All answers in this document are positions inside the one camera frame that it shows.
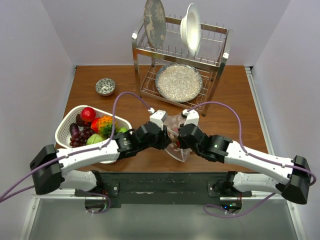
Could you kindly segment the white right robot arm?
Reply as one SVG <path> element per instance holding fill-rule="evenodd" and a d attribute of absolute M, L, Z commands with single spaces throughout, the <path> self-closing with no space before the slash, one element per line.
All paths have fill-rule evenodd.
<path fill-rule="evenodd" d="M 178 141 L 182 148 L 191 149 L 210 162 L 238 165 L 256 172 L 231 174 L 222 185 L 227 196 L 260 191 L 280 194 L 300 205 L 308 202 L 312 175 L 305 157 L 285 158 L 245 149 L 240 143 L 223 136 L 208 136 L 194 124 L 179 129 Z"/>

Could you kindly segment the red fake tomato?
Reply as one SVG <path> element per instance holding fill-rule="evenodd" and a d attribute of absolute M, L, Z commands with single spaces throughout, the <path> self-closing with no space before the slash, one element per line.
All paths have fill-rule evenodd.
<path fill-rule="evenodd" d="M 99 132 L 99 127 L 98 127 L 98 123 L 99 123 L 100 117 L 95 118 L 92 123 L 90 128 L 95 132 L 98 133 Z"/>

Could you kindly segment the dark purple fake fruit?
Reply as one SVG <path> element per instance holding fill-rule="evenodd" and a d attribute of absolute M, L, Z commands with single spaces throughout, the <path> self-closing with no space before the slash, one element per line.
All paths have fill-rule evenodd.
<path fill-rule="evenodd" d="M 85 122 L 81 119 L 81 115 L 77 114 L 75 118 L 76 124 L 80 127 L 83 127 L 85 125 Z"/>

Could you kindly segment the grey reindeer plate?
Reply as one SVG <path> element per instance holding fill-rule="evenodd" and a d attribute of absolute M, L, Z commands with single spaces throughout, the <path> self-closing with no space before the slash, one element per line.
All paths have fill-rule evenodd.
<path fill-rule="evenodd" d="M 161 0 L 147 0 L 143 12 L 144 30 L 154 49 L 162 47 L 166 37 L 166 14 Z"/>

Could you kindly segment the white fake garlic pieces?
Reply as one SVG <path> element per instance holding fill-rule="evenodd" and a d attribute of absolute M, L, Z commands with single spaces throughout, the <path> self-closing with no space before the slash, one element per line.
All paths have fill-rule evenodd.
<path fill-rule="evenodd" d="M 173 128 L 178 128 L 178 130 L 180 129 L 181 125 L 183 125 L 185 122 L 185 119 L 183 117 L 181 117 L 180 115 L 178 116 L 171 116 L 168 120 L 168 124 L 167 124 L 167 133 L 168 136 L 171 140 L 171 143 L 168 145 L 167 147 L 167 151 L 171 154 L 178 154 L 182 152 L 181 148 L 177 148 L 176 146 L 174 146 L 173 144 L 173 140 L 174 140 L 174 131 Z"/>

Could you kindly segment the red fake apple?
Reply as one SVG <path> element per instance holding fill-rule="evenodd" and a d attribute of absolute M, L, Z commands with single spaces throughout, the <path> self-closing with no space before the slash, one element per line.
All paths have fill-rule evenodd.
<path fill-rule="evenodd" d="M 91 107 L 85 107 L 80 113 L 80 118 L 84 122 L 92 122 L 96 118 L 96 111 Z"/>

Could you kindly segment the fake pineapple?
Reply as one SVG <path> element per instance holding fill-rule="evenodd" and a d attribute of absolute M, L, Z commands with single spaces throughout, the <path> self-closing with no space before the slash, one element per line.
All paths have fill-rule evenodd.
<path fill-rule="evenodd" d="M 111 136 L 112 128 L 113 128 L 112 116 L 106 115 L 101 117 L 97 121 L 98 133 L 105 138 L 109 138 Z"/>

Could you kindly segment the fake purple grapes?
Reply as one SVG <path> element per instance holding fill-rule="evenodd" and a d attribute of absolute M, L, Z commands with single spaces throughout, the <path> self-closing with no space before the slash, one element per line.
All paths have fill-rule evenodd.
<path fill-rule="evenodd" d="M 94 134 L 94 131 L 88 127 L 83 130 L 79 130 L 79 134 L 76 137 L 70 137 L 69 145 L 72 148 L 83 147 L 87 144 L 87 139 Z"/>

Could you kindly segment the small green fake fruit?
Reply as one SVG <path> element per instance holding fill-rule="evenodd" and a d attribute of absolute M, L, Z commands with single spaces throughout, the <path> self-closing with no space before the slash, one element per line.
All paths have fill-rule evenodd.
<path fill-rule="evenodd" d="M 127 131 L 128 131 L 128 129 L 126 127 L 120 127 L 120 128 L 117 129 L 118 133 L 125 133 Z"/>

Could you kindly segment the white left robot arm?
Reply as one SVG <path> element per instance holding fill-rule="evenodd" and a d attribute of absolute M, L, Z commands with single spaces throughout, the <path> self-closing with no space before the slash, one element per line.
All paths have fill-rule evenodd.
<path fill-rule="evenodd" d="M 79 168 L 103 161 L 114 163 L 134 157 L 148 148 L 164 150 L 170 142 L 165 125 L 159 127 L 148 121 L 133 131 L 116 134 L 107 140 L 106 145 L 62 148 L 59 157 L 54 145 L 46 145 L 29 165 L 35 192 L 45 195 L 61 188 L 61 184 L 67 183 L 66 175 Z"/>

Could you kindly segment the metal dish rack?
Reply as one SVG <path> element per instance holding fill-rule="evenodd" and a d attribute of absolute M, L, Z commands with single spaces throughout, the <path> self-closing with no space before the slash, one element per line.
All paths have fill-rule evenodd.
<path fill-rule="evenodd" d="M 148 96 L 182 108 L 194 107 L 206 116 L 230 56 L 234 31 L 222 26 L 200 25 L 200 48 L 191 54 L 183 44 L 181 20 L 166 18 L 162 46 L 152 47 L 141 19 L 131 37 L 135 85 Z"/>

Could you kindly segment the clear zip top bag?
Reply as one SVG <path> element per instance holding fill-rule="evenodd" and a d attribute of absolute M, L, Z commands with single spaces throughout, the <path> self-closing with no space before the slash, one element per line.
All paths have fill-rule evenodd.
<path fill-rule="evenodd" d="M 189 148 L 182 149 L 178 140 L 179 128 L 185 123 L 185 121 L 186 119 L 183 118 L 180 114 L 169 115 L 164 121 L 167 135 L 171 141 L 171 143 L 166 147 L 165 151 L 172 158 L 180 162 L 186 162 L 192 152 L 192 150 Z"/>

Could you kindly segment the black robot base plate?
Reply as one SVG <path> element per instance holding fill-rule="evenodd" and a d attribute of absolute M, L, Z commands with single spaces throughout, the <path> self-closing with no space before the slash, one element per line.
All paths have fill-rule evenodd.
<path fill-rule="evenodd" d="M 106 194 L 111 207 L 123 204 L 205 205 L 220 199 L 251 197 L 231 186 L 235 172 L 104 172 L 95 171 L 95 193 Z"/>

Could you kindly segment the white plastic basket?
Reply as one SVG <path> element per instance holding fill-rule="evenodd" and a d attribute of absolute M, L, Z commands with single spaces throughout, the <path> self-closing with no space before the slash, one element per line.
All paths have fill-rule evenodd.
<path fill-rule="evenodd" d="M 66 116 L 62 119 L 60 122 L 59 126 L 57 127 L 55 131 L 55 141 L 56 143 L 61 146 L 62 148 L 69 149 L 71 148 L 70 146 L 70 138 L 71 138 L 71 133 L 70 133 L 70 125 L 73 123 L 76 123 L 76 116 L 80 114 L 84 108 L 89 107 L 94 109 L 96 113 L 96 117 L 103 117 L 103 116 L 112 116 L 112 113 L 103 111 L 101 109 L 95 108 L 93 106 L 88 106 L 88 105 L 78 105 L 71 109 Z M 132 125 L 125 119 L 115 116 L 116 119 L 116 130 L 119 128 L 126 128 L 127 130 L 132 128 Z"/>

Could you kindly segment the fake purple eggplant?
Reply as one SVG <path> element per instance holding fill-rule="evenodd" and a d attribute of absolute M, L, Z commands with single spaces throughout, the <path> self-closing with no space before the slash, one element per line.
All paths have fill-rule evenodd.
<path fill-rule="evenodd" d="M 76 138 L 77 135 L 79 134 L 79 127 L 76 123 L 72 123 L 70 126 L 69 126 L 69 132 L 70 132 L 70 135 L 72 138 Z"/>

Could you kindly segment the white deep plate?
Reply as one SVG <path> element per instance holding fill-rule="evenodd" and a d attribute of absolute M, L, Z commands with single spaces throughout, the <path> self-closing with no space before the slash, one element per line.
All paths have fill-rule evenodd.
<path fill-rule="evenodd" d="M 196 57 L 201 42 L 201 19 L 195 3 L 188 6 L 186 15 L 181 20 L 180 37 L 182 43 L 188 48 L 189 55 Z"/>

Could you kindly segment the green fake cabbage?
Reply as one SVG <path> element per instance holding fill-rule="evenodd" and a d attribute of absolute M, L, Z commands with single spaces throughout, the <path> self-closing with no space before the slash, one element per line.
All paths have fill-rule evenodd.
<path fill-rule="evenodd" d="M 105 137 L 101 136 L 101 135 L 98 134 L 98 133 L 95 133 L 95 134 L 91 135 L 91 136 L 87 139 L 86 144 L 87 144 L 87 145 L 93 145 L 93 144 L 97 144 L 97 143 L 103 142 L 103 141 L 105 141 L 105 140 L 106 140 Z"/>

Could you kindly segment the speckled blue rim plate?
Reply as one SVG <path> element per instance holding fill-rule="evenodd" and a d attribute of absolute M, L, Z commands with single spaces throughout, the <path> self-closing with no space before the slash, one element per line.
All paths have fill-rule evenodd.
<path fill-rule="evenodd" d="M 185 103 L 199 95 L 203 87 L 203 78 L 192 66 L 172 63 L 159 69 L 155 77 L 155 86 L 165 99 Z"/>

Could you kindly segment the small patterned bowl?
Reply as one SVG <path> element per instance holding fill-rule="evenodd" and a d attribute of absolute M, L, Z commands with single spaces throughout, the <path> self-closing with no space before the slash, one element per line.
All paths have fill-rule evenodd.
<path fill-rule="evenodd" d="M 101 96 L 110 96 L 115 92 L 116 83 L 110 78 L 102 78 L 95 84 L 95 91 Z"/>

